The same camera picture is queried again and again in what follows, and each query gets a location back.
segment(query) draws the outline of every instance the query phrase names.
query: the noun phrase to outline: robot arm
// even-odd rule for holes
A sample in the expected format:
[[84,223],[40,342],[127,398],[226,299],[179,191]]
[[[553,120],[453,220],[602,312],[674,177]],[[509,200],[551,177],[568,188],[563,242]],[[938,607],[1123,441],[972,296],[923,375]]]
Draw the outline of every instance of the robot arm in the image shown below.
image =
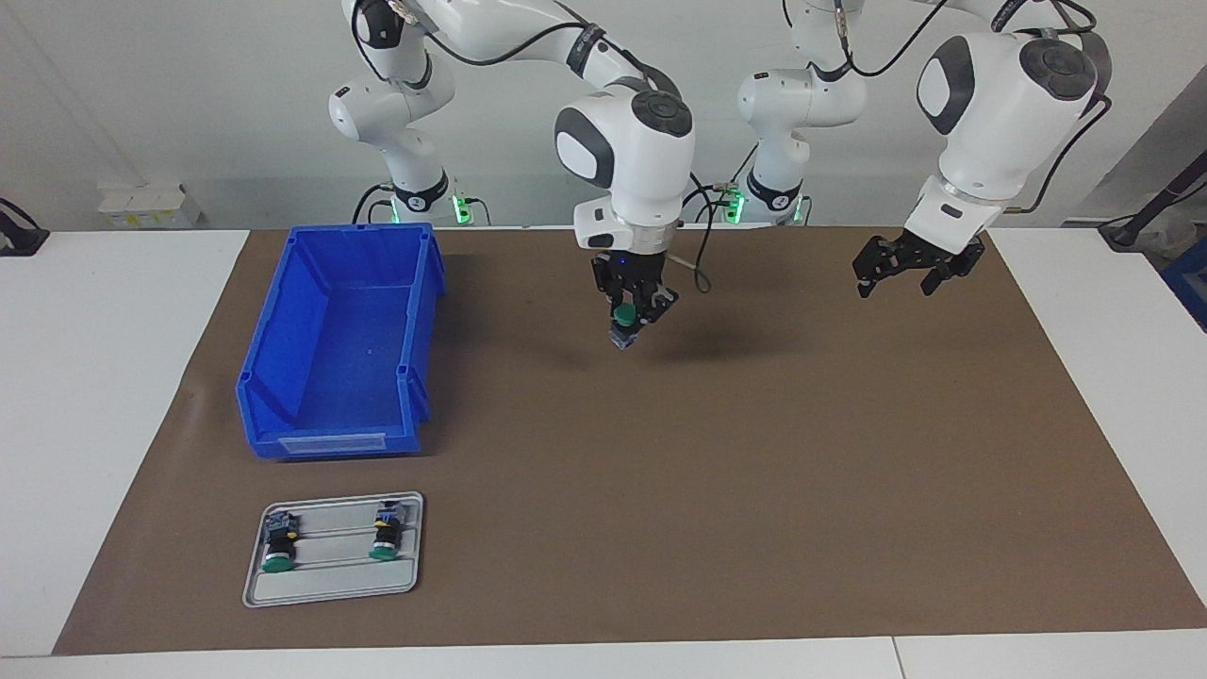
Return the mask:
[[[1078,125],[1108,80],[1108,69],[1100,75],[1095,64],[1109,64],[1101,39],[1073,35],[1051,0],[944,5],[985,19],[993,31],[952,37],[922,72],[919,104],[947,137],[947,148],[939,174],[922,187],[905,233],[896,241],[874,238],[856,258],[863,295],[910,268],[931,269],[927,294],[944,280],[967,275],[984,251],[978,233]],[[771,71],[771,77],[757,74],[744,86],[742,112],[759,134],[759,158],[745,187],[758,198],[747,203],[756,209],[751,219],[785,221],[791,211],[807,159],[800,128],[847,124],[862,112],[865,84],[846,39],[862,10],[863,0],[798,0],[793,41],[810,66]],[[1097,47],[1095,59],[1083,42]],[[785,151],[799,146],[805,153]]]
[[[681,224],[678,215],[695,152],[695,130],[690,111],[669,78],[608,39],[599,25],[555,0],[344,2],[357,43],[381,83],[369,83],[366,98],[374,96],[369,89],[387,87],[402,96],[389,110],[375,104],[383,112],[368,116],[383,123],[392,121],[393,129],[386,135],[389,147],[379,144],[377,135],[371,140],[363,131],[366,125],[354,128],[354,139],[384,148],[396,183],[419,169],[422,172],[416,185],[447,176],[443,169],[436,171],[438,162],[433,156],[424,154],[430,142],[406,129],[451,99],[451,80],[437,83],[442,66],[424,51],[425,36],[472,65],[507,59],[562,63],[596,87],[595,93],[562,109],[554,142],[567,170],[608,192],[575,210],[575,233],[582,247],[604,250],[591,262],[596,286],[612,309],[612,341],[622,350],[629,347],[637,332],[655,322],[678,298],[663,285],[661,269]],[[367,14],[380,18],[372,28],[356,30],[356,22]],[[375,52],[374,42],[385,52]],[[425,72],[432,77],[425,77]],[[416,76],[419,81],[408,80]],[[416,82],[436,93],[425,96],[407,92]],[[333,98],[333,117],[334,99],[349,95]],[[424,103],[413,105],[416,98]]]

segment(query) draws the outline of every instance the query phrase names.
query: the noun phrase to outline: brown mat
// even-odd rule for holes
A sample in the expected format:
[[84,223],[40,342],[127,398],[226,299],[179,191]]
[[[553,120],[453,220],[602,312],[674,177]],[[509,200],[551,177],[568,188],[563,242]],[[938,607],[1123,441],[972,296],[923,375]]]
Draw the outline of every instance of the brown mat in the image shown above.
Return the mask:
[[[56,652],[1207,627],[996,251],[861,300],[868,235],[718,233],[713,294],[669,269],[622,356],[566,233],[445,233],[430,457],[272,464],[233,388],[253,234]],[[266,505],[410,490],[414,592],[243,608]]]

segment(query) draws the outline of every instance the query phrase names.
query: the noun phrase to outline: metal tray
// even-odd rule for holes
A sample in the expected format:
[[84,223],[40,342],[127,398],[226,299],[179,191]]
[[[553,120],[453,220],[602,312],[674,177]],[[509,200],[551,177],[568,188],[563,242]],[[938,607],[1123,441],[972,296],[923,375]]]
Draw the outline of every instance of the metal tray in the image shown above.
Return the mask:
[[[369,558],[377,529],[378,504],[397,502],[403,533],[398,558]],[[286,573],[263,573],[262,527],[268,515],[287,511],[298,517],[297,566]],[[419,548],[424,526],[424,497],[392,493],[298,503],[278,503],[264,509],[256,525],[243,603],[247,608],[280,607],[409,592],[419,579]]]

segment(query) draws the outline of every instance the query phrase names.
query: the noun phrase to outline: white table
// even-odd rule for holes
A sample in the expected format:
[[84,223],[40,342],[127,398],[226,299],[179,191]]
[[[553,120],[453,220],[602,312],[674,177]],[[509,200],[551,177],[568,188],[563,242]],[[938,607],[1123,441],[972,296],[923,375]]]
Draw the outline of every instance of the white table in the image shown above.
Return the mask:
[[[1091,412],[1207,598],[1207,335],[1091,230],[992,233]],[[1207,631],[21,658],[51,652],[245,232],[56,234],[0,261],[2,677],[1201,679]],[[21,302],[14,302],[22,291]],[[53,538],[74,526],[71,558]]]

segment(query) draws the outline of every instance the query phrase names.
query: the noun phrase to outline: green cap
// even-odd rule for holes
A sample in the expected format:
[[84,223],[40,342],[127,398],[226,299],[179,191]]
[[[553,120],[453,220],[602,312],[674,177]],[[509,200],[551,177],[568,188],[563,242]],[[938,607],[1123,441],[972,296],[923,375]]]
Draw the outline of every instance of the green cap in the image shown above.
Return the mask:
[[293,560],[284,555],[269,557],[260,566],[260,569],[264,573],[285,573],[293,570]]
[[614,311],[612,311],[612,317],[616,320],[617,324],[631,327],[637,323],[637,306],[634,306],[632,304],[620,304]]
[[397,550],[391,550],[390,548],[373,548],[373,551],[369,552],[369,558],[377,561],[393,561],[398,558],[398,552]]

